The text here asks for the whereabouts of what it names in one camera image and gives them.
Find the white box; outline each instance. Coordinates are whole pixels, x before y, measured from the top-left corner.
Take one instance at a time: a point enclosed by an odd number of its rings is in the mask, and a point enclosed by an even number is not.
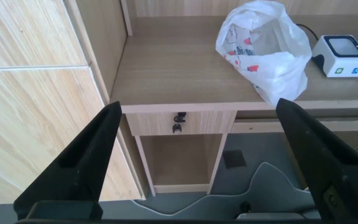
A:
[[[322,35],[311,59],[327,77],[358,77],[358,42],[352,35]]]

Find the drawer lock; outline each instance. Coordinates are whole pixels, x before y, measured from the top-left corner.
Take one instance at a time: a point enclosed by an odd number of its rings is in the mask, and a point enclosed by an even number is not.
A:
[[[181,125],[179,123],[186,122],[186,112],[179,112],[178,115],[173,118],[173,121],[176,122],[176,124],[172,126],[172,132],[181,132]]]

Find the white plastic bag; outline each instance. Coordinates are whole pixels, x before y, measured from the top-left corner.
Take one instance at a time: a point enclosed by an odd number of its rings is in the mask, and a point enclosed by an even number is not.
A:
[[[216,50],[254,84],[270,105],[295,100],[307,86],[309,39],[275,1],[253,1],[233,9],[223,22]]]

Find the screw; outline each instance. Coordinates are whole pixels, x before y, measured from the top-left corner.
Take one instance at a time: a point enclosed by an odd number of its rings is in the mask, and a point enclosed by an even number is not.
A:
[[[329,202],[331,203],[331,205],[334,206],[334,207],[336,207],[336,206],[338,205],[338,202],[336,201],[334,195],[332,195],[332,194],[328,197],[328,201],[329,201]]]

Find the wooden desk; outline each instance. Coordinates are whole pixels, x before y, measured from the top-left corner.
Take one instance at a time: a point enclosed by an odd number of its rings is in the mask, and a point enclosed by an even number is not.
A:
[[[317,34],[353,34],[358,16],[293,16]],[[224,17],[145,17],[128,37],[112,90],[135,136],[152,193],[211,190],[229,133],[282,132],[274,108],[216,51]],[[311,45],[316,41],[310,38]],[[296,102],[358,147],[358,78],[326,78],[313,62]],[[188,113],[182,133],[173,117]]]

